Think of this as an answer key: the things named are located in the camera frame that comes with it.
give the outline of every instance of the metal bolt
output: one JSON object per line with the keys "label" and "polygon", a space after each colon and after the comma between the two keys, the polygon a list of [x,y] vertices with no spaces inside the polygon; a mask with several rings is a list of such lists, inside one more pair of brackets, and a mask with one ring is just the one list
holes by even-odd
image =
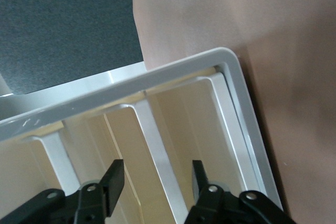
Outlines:
{"label": "metal bolt", "polygon": [[217,186],[209,186],[208,190],[212,193],[215,193],[215,192],[217,192],[218,188],[217,188]]}
{"label": "metal bolt", "polygon": [[51,198],[54,198],[56,196],[57,196],[57,193],[56,192],[52,192],[52,193],[50,193],[50,194],[47,195],[47,198],[51,199]]}
{"label": "metal bolt", "polygon": [[257,198],[257,195],[255,195],[254,193],[247,193],[246,198],[250,200],[255,200]]}
{"label": "metal bolt", "polygon": [[88,189],[86,189],[87,191],[94,191],[96,189],[95,185],[89,186]]}

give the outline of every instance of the gray carpet surface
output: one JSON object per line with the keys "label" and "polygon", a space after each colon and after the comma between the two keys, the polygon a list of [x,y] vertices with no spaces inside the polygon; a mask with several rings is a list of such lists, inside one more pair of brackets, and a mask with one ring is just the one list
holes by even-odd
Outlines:
{"label": "gray carpet surface", "polygon": [[139,61],[132,0],[0,0],[0,73],[15,94]]}

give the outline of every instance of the metal screw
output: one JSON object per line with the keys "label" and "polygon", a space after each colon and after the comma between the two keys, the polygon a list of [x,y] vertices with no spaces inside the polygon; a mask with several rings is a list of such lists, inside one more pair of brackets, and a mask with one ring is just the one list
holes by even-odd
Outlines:
{"label": "metal screw", "polygon": [[96,189],[95,185],[89,186],[88,189],[86,189],[87,191],[94,191]]}
{"label": "metal screw", "polygon": [[218,188],[217,188],[217,186],[209,186],[208,190],[212,193],[215,193],[215,192],[217,192]]}
{"label": "metal screw", "polygon": [[47,195],[47,198],[51,199],[51,198],[54,198],[56,196],[57,196],[57,193],[56,192],[52,192],[52,193],[50,193],[50,194]]}
{"label": "metal screw", "polygon": [[247,193],[246,198],[250,200],[255,200],[257,198],[257,195],[255,195],[254,193]]}

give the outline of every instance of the beige surface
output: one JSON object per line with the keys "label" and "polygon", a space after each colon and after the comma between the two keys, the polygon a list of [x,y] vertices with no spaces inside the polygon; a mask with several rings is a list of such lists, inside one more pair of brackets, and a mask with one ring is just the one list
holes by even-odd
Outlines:
{"label": "beige surface", "polygon": [[175,223],[133,109],[87,112],[64,125],[62,142],[81,183],[99,180],[114,159],[124,159],[125,186],[109,223]]}
{"label": "beige surface", "polygon": [[336,0],[133,0],[147,68],[218,46],[241,57],[298,223],[336,212]]}
{"label": "beige surface", "polygon": [[0,143],[0,219],[48,188],[60,188],[43,146],[17,139]]}
{"label": "beige surface", "polygon": [[[225,122],[216,110],[213,96],[210,82],[203,80],[149,97],[187,209],[195,204],[192,160],[202,160],[209,180],[225,182],[234,195],[238,196],[245,188],[229,140],[230,133],[223,127]],[[249,183],[249,186],[258,188],[255,183]]]}

